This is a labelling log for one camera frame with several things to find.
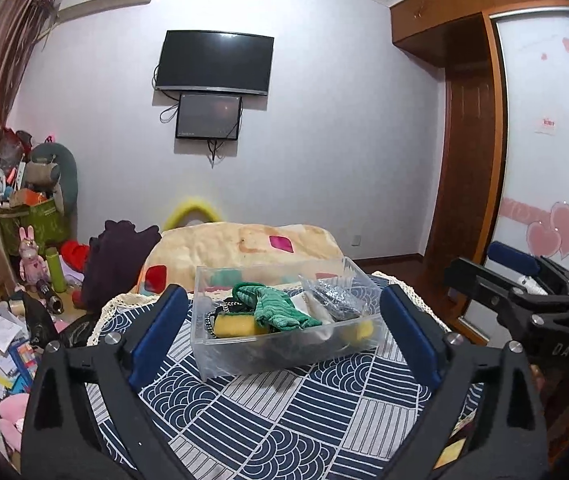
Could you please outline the silver sequin pouch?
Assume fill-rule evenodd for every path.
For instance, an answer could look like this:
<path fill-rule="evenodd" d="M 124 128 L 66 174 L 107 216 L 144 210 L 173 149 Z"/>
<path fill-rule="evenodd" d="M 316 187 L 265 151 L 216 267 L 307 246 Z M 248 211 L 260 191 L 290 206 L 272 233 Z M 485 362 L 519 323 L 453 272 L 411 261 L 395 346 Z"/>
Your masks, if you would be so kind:
<path fill-rule="evenodd" d="M 301 278 L 301 286 L 304 292 L 309 292 L 327 308 L 334 322 L 354 320 L 368 314 L 365 301 L 356 297 L 347 288 L 334 284 L 328 278 L 315 281 Z"/>

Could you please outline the yellow green sponge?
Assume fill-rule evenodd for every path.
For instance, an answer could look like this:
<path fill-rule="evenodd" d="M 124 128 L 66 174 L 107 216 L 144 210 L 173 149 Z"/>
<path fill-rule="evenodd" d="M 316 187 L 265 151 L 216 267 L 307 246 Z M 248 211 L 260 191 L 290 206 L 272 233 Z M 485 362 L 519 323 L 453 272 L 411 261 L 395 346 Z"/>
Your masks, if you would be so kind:
<path fill-rule="evenodd" d="M 213 333 L 216 338 L 239 338 L 266 335 L 269 328 L 261 326 L 252 314 L 220 313 L 213 323 Z"/>

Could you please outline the clear plastic storage bin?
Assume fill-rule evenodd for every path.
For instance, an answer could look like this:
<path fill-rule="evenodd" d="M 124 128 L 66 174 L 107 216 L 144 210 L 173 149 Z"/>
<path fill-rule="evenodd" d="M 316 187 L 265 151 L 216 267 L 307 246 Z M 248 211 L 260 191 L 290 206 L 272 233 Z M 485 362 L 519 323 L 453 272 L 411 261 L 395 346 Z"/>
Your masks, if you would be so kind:
<path fill-rule="evenodd" d="M 202 379 L 310 365 L 377 347 L 380 286 L 343 257 L 196 270 L 191 344 Z"/>

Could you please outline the green knitted cloth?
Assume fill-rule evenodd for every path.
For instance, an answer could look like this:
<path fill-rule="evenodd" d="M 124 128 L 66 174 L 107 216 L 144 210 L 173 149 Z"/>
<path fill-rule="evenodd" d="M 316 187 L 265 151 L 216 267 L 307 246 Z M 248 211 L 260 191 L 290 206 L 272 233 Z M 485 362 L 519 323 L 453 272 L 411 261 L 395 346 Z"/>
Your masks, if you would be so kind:
<path fill-rule="evenodd" d="M 264 284 L 239 283 L 232 289 L 232 298 L 252 312 L 255 320 L 269 330 L 290 332 L 321 325 L 316 318 L 299 312 L 285 292 Z"/>

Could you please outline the yellow round plush toy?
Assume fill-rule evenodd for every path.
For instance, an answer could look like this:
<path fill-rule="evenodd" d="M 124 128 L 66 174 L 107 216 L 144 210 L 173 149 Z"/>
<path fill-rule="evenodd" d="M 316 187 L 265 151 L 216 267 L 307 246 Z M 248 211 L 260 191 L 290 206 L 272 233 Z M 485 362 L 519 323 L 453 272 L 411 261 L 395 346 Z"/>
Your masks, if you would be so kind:
<path fill-rule="evenodd" d="M 372 321 L 358 321 L 344 327 L 342 337 L 351 346 L 362 344 L 374 334 Z"/>

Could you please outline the white sock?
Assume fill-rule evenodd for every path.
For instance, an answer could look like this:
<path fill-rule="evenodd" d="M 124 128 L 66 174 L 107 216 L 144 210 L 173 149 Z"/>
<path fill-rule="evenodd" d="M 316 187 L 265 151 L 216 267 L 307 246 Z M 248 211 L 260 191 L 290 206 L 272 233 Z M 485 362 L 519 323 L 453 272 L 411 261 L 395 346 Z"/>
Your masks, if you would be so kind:
<path fill-rule="evenodd" d="M 316 320 L 320 321 L 323 325 L 332 324 L 334 322 L 334 318 L 332 318 L 327 308 L 313 295 L 310 295 L 309 292 L 300 292 L 292 296 L 291 301 L 299 312 L 303 312 L 311 318 L 316 318 Z"/>

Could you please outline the pink plush slipper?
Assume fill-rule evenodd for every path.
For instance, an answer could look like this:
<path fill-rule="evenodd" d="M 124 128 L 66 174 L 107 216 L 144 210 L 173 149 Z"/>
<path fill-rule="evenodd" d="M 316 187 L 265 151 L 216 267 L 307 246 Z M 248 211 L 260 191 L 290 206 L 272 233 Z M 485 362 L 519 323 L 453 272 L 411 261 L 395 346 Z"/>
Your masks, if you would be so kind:
<path fill-rule="evenodd" d="M 0 401 L 0 432 L 12 451 L 21 452 L 22 431 L 30 395 L 17 393 Z"/>

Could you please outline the white sliding wardrobe door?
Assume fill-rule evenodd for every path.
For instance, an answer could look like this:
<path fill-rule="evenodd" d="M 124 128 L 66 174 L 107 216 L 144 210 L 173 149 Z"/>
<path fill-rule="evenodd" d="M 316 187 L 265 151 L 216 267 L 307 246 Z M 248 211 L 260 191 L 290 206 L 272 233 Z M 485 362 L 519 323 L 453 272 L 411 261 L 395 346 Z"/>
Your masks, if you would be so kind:
<path fill-rule="evenodd" d="M 493 240 L 569 270 L 569 9 L 493 14 L 505 173 Z"/>

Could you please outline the pink rabbit toy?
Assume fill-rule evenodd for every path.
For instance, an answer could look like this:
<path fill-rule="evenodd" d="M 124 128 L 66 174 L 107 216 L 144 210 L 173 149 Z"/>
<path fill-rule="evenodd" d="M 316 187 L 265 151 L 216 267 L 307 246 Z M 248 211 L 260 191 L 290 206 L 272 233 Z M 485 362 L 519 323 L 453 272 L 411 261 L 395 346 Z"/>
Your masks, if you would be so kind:
<path fill-rule="evenodd" d="M 40 281 L 49 282 L 48 264 L 39 255 L 39 247 L 35 240 L 32 226 L 19 228 L 20 278 L 27 285 L 36 285 Z"/>

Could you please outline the dark purple garment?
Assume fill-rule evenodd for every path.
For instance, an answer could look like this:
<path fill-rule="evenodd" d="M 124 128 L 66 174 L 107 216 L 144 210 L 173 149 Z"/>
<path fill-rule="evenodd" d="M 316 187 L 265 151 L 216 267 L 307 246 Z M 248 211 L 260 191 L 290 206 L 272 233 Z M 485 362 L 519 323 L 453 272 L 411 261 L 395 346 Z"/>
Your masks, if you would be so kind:
<path fill-rule="evenodd" d="M 87 311 L 100 311 L 132 289 L 148 255 L 161 240 L 158 226 L 137 231 L 128 220 L 106 220 L 102 233 L 89 241 L 80 304 Z"/>

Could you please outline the green storage box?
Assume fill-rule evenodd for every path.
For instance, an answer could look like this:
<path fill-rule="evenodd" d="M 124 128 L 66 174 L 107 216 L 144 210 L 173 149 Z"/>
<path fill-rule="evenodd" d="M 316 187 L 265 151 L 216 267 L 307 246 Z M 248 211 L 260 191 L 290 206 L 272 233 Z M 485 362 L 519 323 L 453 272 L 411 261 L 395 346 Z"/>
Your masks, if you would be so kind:
<path fill-rule="evenodd" d="M 57 210 L 54 200 L 34 206 L 0 208 L 0 234 L 10 256 L 19 255 L 19 228 L 34 230 L 35 242 L 43 256 L 49 247 L 59 247 L 71 237 L 71 223 Z"/>

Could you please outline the beige fleece blanket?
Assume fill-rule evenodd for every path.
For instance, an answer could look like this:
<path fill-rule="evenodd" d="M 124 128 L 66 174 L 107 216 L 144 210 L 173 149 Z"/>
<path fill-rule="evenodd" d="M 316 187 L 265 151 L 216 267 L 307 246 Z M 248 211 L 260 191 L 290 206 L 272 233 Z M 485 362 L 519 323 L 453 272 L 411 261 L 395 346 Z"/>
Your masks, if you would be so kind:
<path fill-rule="evenodd" d="M 165 283 L 191 292 L 199 266 L 243 268 L 342 257 L 334 236 L 320 226 L 206 222 L 163 232 L 144 261 L 138 282 L 152 266 L 165 266 Z"/>

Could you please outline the wooden wardrobe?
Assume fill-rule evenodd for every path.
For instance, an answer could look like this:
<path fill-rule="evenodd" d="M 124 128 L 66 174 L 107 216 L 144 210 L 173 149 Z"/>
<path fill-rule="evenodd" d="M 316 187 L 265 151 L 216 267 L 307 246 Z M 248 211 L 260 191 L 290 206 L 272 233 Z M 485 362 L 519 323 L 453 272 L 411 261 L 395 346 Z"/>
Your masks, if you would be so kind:
<path fill-rule="evenodd" d="M 490 14 L 569 0 L 394 0 L 395 47 L 445 73 L 445 136 L 424 271 L 418 292 L 447 322 L 469 299 L 450 290 L 455 258 L 484 260 L 493 235 L 505 171 L 505 84 Z"/>

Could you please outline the yellow curved headboard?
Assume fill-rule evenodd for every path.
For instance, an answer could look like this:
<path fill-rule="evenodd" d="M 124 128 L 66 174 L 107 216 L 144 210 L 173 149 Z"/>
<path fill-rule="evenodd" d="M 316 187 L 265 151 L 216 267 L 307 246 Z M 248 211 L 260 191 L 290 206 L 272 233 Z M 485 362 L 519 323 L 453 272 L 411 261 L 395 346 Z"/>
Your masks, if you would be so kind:
<path fill-rule="evenodd" d="M 192 216 L 198 216 L 204 222 L 220 222 L 222 215 L 211 203 L 199 197 L 188 197 L 180 202 L 163 224 L 163 230 L 172 230 L 185 226 Z"/>

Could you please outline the small wall monitor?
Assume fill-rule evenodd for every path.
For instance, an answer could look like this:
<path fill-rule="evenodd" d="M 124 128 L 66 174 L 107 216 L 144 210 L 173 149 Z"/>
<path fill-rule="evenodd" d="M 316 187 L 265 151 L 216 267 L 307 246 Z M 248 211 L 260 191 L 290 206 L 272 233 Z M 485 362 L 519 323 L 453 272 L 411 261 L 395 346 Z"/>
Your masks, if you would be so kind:
<path fill-rule="evenodd" d="M 176 116 L 176 138 L 198 141 L 235 141 L 242 115 L 241 96 L 182 93 Z"/>

